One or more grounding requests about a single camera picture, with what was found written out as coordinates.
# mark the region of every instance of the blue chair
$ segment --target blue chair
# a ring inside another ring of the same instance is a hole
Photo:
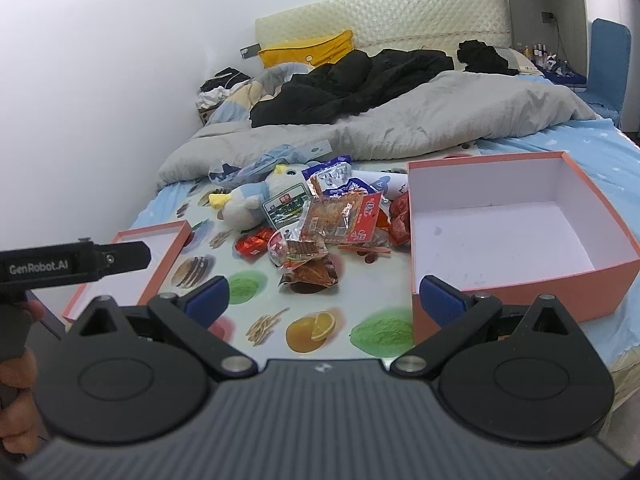
[[[631,54],[631,32],[624,25],[597,19],[591,25],[587,89],[577,95],[605,119],[620,127]]]

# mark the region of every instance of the blue snack package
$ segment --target blue snack package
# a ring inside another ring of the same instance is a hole
[[[335,189],[348,184],[351,177],[351,157],[349,155],[337,156],[308,170],[302,170],[302,176],[313,195],[316,194],[316,190],[311,182],[312,179],[318,183],[322,194],[325,194],[324,190],[326,189]]]
[[[349,181],[340,187],[325,189],[322,194],[325,196],[342,196],[347,193],[362,192],[366,194],[377,193],[369,184],[359,178],[350,178]]]

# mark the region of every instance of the blue gripper pad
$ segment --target blue gripper pad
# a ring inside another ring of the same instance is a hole
[[[420,304],[441,328],[466,312],[467,296],[434,276],[420,282]]]
[[[214,276],[177,301],[178,307],[201,327],[209,328],[229,305],[229,283]]]

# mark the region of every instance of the quilted headboard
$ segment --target quilted headboard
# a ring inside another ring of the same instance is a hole
[[[354,46],[370,56],[384,48],[430,48],[455,53],[458,43],[481,40],[511,46],[507,0],[327,0],[255,22],[263,48],[350,28]]]

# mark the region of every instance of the stuffed toy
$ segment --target stuffed toy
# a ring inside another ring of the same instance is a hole
[[[307,168],[306,164],[279,164],[263,182],[243,184],[228,194],[210,194],[209,204],[222,210],[222,218],[229,227],[248,231],[266,218],[262,204],[300,182],[305,183],[302,170]]]

